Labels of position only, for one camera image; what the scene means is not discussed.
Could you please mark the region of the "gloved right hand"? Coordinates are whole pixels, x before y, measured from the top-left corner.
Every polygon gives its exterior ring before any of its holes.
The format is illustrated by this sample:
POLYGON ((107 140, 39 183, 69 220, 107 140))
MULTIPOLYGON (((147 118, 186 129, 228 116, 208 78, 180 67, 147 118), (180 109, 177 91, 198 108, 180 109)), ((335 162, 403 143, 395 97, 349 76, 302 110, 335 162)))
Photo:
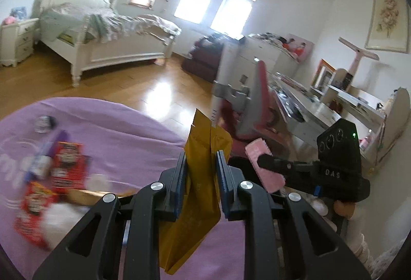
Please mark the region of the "gloved right hand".
MULTIPOLYGON (((310 206, 332 227, 337 230, 337 221, 330 220, 326 216, 331 208, 318 197, 308 197, 306 199, 310 206)), ((335 201, 333 204, 334 214, 343 217, 346 221, 346 229, 342 234, 342 238, 351 249, 354 255, 361 261, 364 267, 370 272, 373 263, 373 257, 369 251, 369 246, 365 241, 365 236, 362 233, 364 228, 365 214, 364 209, 357 206, 356 203, 343 203, 335 201)))

